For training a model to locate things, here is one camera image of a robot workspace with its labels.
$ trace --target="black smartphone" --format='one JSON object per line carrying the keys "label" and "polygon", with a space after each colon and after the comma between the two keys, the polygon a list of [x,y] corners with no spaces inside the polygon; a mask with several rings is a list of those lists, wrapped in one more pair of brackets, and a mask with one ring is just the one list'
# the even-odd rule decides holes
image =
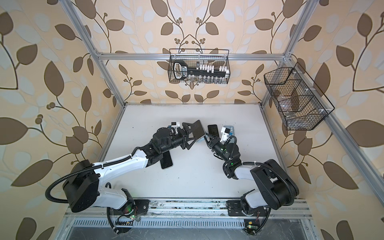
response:
{"label": "black smartphone", "polygon": [[218,137],[219,135],[217,125],[208,125],[208,133]]}
{"label": "black smartphone", "polygon": [[160,160],[161,169],[167,169],[173,166],[169,151],[163,153],[163,159]]}

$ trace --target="wire basket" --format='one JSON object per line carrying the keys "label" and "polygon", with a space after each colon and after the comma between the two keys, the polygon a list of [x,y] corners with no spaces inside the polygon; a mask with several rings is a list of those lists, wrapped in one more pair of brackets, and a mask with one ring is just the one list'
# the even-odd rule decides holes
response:
{"label": "wire basket", "polygon": [[[333,104],[315,82],[308,87],[300,76],[302,68],[283,67],[264,74],[264,81],[287,130],[313,130],[334,110]],[[320,91],[332,107],[324,106],[313,91]]]}
{"label": "wire basket", "polygon": [[170,83],[228,84],[231,75],[229,50],[171,48],[168,77]]}

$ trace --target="white tabletop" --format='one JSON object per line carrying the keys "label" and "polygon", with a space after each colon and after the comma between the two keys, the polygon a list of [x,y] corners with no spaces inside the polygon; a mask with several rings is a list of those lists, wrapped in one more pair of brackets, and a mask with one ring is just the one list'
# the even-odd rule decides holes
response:
{"label": "white tabletop", "polygon": [[[136,146],[146,145],[152,135],[171,122],[194,123],[200,120],[205,131],[217,124],[233,125],[240,159],[278,162],[270,135],[258,105],[128,105],[107,152],[105,160],[129,154]],[[126,188],[133,197],[240,197],[257,189],[254,181],[228,179],[223,161],[213,156],[205,141],[190,150],[177,147],[170,151],[173,166],[161,169],[160,162],[121,175],[111,181],[112,188]]]}

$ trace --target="wallpaper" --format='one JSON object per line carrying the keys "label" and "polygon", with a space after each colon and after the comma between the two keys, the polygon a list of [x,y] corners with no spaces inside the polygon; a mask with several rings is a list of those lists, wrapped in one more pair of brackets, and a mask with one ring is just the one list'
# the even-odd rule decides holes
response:
{"label": "wallpaper", "polygon": [[107,67],[128,104],[241,104],[261,102],[266,92],[263,75],[276,65],[273,61],[230,61],[228,84],[170,83],[167,61],[110,60]]}
{"label": "wallpaper", "polygon": [[97,160],[120,107],[57,1],[0,1],[0,34],[2,239],[53,239],[68,205],[46,188]]}
{"label": "wallpaper", "polygon": [[73,0],[104,53],[229,49],[283,53],[304,0]]}
{"label": "wallpaper", "polygon": [[335,114],[384,174],[384,2],[320,1],[293,59],[335,105]]}
{"label": "wallpaper", "polygon": [[384,208],[325,122],[287,131],[273,103],[265,107],[290,177],[324,240],[382,239]]}

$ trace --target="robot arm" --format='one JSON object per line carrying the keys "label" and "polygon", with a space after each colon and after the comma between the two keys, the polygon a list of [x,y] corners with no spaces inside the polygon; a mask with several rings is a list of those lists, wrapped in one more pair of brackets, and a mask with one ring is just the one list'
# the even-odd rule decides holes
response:
{"label": "robot arm", "polygon": [[[77,163],[70,174],[47,188],[45,196],[53,202],[69,203],[73,212],[90,206],[110,207],[125,212],[125,207],[134,205],[133,198],[126,189],[108,188],[109,181],[127,172],[149,167],[163,158],[170,160],[168,151],[178,146],[189,150],[198,139],[190,138],[189,134],[198,128],[202,129],[202,126],[200,121],[193,124],[183,122],[182,126],[180,128],[179,123],[173,122],[168,127],[159,128],[147,145],[136,147],[130,155],[94,164],[88,160]],[[50,194],[52,188],[62,181],[65,181],[63,190],[67,200],[56,199]]]}
{"label": "robot arm", "polygon": [[[299,189],[277,162],[273,159],[264,163],[242,162],[237,139],[225,136],[225,131],[222,133],[221,139],[207,134],[210,140],[205,137],[205,141],[212,152],[224,160],[224,174],[227,178],[254,180],[258,187],[240,198],[243,212],[251,215],[260,206],[268,205],[277,210],[283,205],[291,205]],[[229,143],[231,138],[235,138],[234,143]]]}

